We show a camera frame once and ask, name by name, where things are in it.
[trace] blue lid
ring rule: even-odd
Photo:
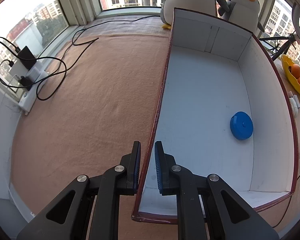
[[[238,140],[248,139],[253,132],[252,120],[245,112],[237,112],[230,120],[230,129]]]

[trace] pink carpet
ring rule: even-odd
[[[35,214],[76,176],[96,176],[118,164],[122,155],[131,152],[134,140],[141,142],[143,159],[169,39],[147,34],[99,37],[68,72],[58,92],[48,101],[37,100],[19,122],[11,180]],[[83,48],[72,47],[66,63],[71,65]],[[41,97],[59,81],[60,77],[49,79]],[[177,238],[175,226],[168,227],[173,228],[171,233],[164,225],[133,222],[134,198],[121,197],[120,239],[132,239],[135,230],[141,238],[154,239],[160,232],[162,237]]]

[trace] white wall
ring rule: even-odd
[[[253,121],[254,154],[250,190],[290,191],[294,141],[288,106],[278,78],[253,38],[238,64],[248,92]]]
[[[19,36],[15,39],[15,43],[20,49],[28,46],[33,55],[39,55],[43,51],[42,36],[34,23],[31,23]]]
[[[2,99],[3,92],[0,90],[0,198],[9,199],[10,152],[21,110],[7,97]]]
[[[7,199],[0,199],[0,226],[11,239],[16,239],[27,224],[15,205]]]

